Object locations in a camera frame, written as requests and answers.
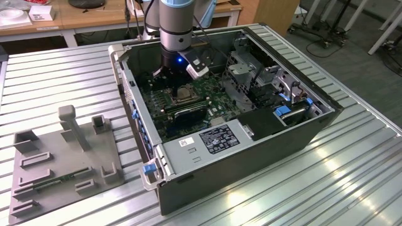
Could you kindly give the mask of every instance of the motherboard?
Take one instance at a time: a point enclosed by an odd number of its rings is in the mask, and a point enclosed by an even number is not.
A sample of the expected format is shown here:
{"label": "motherboard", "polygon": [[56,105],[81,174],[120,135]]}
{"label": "motherboard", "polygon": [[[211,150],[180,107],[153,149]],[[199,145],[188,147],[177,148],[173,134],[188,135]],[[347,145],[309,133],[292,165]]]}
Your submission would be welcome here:
{"label": "motherboard", "polygon": [[221,87],[221,75],[209,74],[171,88],[153,89],[159,81],[143,79],[140,90],[163,142],[229,121],[241,112]]}

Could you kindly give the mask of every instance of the white sticker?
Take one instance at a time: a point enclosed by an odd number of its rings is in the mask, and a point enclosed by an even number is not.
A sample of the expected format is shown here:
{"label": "white sticker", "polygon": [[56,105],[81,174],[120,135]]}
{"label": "white sticker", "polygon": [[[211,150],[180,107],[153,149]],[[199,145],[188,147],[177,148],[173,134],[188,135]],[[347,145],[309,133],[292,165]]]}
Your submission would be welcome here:
{"label": "white sticker", "polygon": [[180,144],[181,147],[184,147],[185,145],[191,145],[192,143],[193,143],[192,137],[185,138],[184,140],[179,141],[179,144]]}
{"label": "white sticker", "polygon": [[54,27],[38,27],[38,28],[36,28],[37,31],[53,30],[53,29],[58,29],[58,26],[54,26]]}

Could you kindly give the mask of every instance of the blue plastic latch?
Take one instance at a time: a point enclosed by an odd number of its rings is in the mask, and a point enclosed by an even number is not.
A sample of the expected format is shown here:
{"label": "blue plastic latch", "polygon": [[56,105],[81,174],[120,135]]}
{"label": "blue plastic latch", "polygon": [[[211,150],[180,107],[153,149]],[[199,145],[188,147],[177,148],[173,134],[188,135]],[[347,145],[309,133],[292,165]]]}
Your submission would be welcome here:
{"label": "blue plastic latch", "polygon": [[285,101],[289,101],[289,98],[287,96],[284,96],[283,93],[279,93],[279,96],[281,96]]}
{"label": "blue plastic latch", "polygon": [[156,165],[149,164],[149,165],[143,166],[143,171],[144,171],[145,175],[153,173],[156,171]]}
{"label": "blue plastic latch", "polygon": [[289,109],[287,106],[277,107],[275,110],[276,115],[280,117],[281,115],[289,113]]}
{"label": "blue plastic latch", "polygon": [[305,101],[307,101],[308,105],[312,105],[312,100],[309,98],[307,98]]}
{"label": "blue plastic latch", "polygon": [[131,117],[132,117],[132,119],[137,118],[137,110],[136,109],[133,109]]}

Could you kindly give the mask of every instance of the wooden table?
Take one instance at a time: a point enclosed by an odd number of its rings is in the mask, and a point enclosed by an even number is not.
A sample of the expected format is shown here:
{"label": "wooden table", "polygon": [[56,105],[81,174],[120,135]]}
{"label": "wooden table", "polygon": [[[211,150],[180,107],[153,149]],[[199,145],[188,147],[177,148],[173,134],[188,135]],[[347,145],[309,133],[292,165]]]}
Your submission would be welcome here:
{"label": "wooden table", "polygon": [[[30,26],[0,30],[0,42],[62,36],[66,46],[76,47],[74,34],[127,27],[123,0],[106,0],[104,7],[89,9],[85,13],[82,9],[72,7],[68,0],[53,0],[50,5],[56,10],[53,21],[33,22]],[[235,26],[241,8],[240,5],[221,3],[216,6],[213,17],[229,17],[227,26]],[[143,18],[137,17],[139,26],[144,25]],[[129,27],[136,27],[133,16]]]}
{"label": "wooden table", "polygon": [[0,30],[0,42],[58,36],[62,30],[58,0],[49,5],[54,9],[53,21],[32,21],[32,25]]}

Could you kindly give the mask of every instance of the aluminum table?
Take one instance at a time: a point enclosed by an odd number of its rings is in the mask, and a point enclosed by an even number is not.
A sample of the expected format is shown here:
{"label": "aluminum table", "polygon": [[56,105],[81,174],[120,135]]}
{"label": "aluminum table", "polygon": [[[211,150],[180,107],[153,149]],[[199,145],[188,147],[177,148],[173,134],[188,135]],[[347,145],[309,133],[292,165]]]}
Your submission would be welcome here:
{"label": "aluminum table", "polygon": [[61,129],[56,107],[73,104],[77,123],[112,119],[125,184],[22,225],[399,225],[400,129],[265,26],[249,25],[346,108],[297,153],[167,216],[143,188],[140,156],[104,43],[10,56],[1,64],[0,226],[8,224],[12,133]]}

